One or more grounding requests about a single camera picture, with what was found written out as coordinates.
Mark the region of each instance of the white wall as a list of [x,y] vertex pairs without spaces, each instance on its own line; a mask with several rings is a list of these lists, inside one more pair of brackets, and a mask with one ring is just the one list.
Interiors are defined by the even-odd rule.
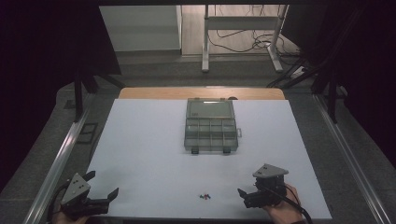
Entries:
[[180,6],[100,7],[115,51],[181,48]]

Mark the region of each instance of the human hand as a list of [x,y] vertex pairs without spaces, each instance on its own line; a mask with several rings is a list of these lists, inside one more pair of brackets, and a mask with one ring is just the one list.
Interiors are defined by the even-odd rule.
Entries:
[[79,217],[76,221],[73,221],[63,212],[60,212],[57,216],[54,217],[52,223],[54,224],[85,224],[89,217]]
[[[289,188],[286,188],[286,197],[295,203],[299,203],[297,189],[288,184],[285,185]],[[303,220],[303,215],[291,204],[285,201],[282,201],[277,206],[264,206],[262,209],[264,209],[268,215],[270,215],[275,224],[290,224]]]

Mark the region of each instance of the transparent green storage box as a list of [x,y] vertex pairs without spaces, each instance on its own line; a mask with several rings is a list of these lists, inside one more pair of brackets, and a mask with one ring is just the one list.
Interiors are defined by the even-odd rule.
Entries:
[[200,151],[231,153],[238,148],[233,101],[189,99],[187,102],[184,147],[192,154]]

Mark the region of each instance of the gray carpet floor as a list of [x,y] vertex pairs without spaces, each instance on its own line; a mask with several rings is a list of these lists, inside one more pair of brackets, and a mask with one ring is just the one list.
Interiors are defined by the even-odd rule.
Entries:
[[[201,72],[199,60],[186,61],[124,63],[120,65],[122,76],[113,77],[132,87],[263,87],[279,76],[273,72],[271,62],[264,56],[259,60],[225,59],[211,62],[207,74]],[[317,220],[315,223],[376,223],[309,91],[312,80],[308,79],[284,92],[290,101],[308,156],[333,217],[332,220]],[[85,122],[86,132],[79,135],[59,183],[63,183],[74,173],[84,174],[87,171],[97,139],[106,124],[114,99],[120,93],[117,87],[103,79],[97,78],[97,81],[100,89],[94,97],[92,109]],[[52,115],[29,155],[0,194],[0,223],[23,222],[73,122],[74,109],[70,106],[71,102],[74,102],[73,85],[67,85],[59,90]],[[349,114],[342,100],[337,102],[336,112],[338,125],[364,173],[374,185],[391,220],[396,221],[396,214],[393,212],[396,211],[395,169]]]

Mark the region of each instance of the white tabletop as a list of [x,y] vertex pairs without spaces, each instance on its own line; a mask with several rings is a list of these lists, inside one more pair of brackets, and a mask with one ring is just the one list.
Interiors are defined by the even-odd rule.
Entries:
[[109,217],[268,219],[247,209],[237,189],[256,191],[252,173],[269,163],[289,170],[285,182],[313,219],[331,218],[289,101],[238,100],[233,108],[237,151],[191,155],[183,145],[187,100],[116,100],[88,169],[96,171],[89,197],[120,188]]

